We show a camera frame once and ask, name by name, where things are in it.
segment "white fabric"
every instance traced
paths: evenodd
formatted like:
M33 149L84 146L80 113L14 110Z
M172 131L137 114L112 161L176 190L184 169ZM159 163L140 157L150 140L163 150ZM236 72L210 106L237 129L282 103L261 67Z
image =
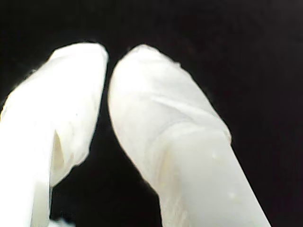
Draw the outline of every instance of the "white fabric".
M140 45L114 69L108 107L127 155L156 190L164 227L269 227L231 135L180 64Z
M107 60L99 44L63 47L8 96L0 116L0 226L48 225L50 187L89 153Z

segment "black background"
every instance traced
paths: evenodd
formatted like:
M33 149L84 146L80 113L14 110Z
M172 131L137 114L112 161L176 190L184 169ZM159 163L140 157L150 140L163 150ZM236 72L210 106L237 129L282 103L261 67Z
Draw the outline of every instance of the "black background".
M303 226L302 12L299 0L2 0L1 100L60 46L91 41L109 52L90 155L54 189L52 218L161 225L158 197L121 150L107 111L115 63L146 43L207 94L272 226Z

